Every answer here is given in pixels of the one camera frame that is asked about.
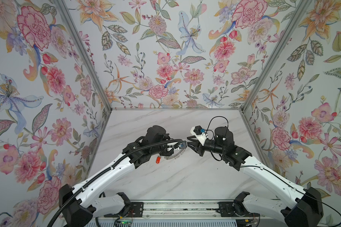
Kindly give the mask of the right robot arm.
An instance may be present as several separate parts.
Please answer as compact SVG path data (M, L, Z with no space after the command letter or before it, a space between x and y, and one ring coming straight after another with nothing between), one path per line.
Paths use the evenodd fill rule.
M213 139L208 138L201 126L192 127L190 133L188 147L197 154L203 156L206 151L218 154L227 165L256 180L277 197L272 200L242 192L234 199L239 215L257 213L289 227L318 226L324 216L318 190L305 189L261 163L251 152L235 144L234 135L227 127L216 128Z

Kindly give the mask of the red key tag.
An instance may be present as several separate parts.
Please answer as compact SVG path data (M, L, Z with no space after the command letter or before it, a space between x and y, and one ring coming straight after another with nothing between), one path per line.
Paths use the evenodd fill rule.
M158 156L158 157L156 158L156 164L159 164L160 161L161 161L161 156Z

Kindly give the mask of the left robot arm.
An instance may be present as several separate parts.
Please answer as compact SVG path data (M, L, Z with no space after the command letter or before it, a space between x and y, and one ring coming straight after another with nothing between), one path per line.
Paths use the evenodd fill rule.
M74 186L64 185L59 190L59 210L50 220L53 226L62 215L68 227L84 227L93 218L104 215L124 217L130 212L131 201L125 193L101 197L118 179L148 162L151 156L172 156L187 147L182 139L171 139L161 126L148 128L145 136L127 144L123 151L95 175Z

